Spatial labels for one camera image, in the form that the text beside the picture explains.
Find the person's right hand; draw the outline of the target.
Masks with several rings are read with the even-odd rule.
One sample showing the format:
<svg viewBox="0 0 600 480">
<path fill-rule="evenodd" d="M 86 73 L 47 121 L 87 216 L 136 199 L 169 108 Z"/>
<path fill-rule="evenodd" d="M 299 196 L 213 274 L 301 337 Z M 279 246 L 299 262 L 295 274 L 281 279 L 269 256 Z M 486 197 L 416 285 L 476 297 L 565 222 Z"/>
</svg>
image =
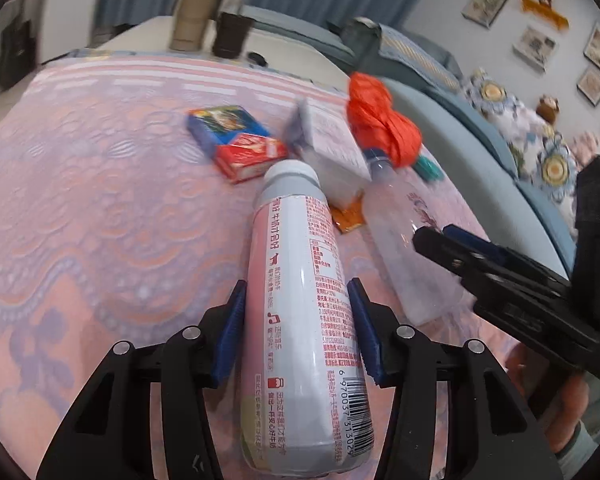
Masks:
<svg viewBox="0 0 600 480">
<path fill-rule="evenodd" d="M 518 391 L 526 398 L 530 394 L 526 387 L 531 382 L 531 360 L 535 354 L 523 344 L 517 344 L 505 361 L 507 375 Z M 550 449 L 558 454 L 567 446 L 580 418 L 588 407 L 590 388 L 583 373 L 574 373 L 562 381 L 560 388 L 550 401 L 550 414 L 544 425 L 544 434 Z"/>
</svg>

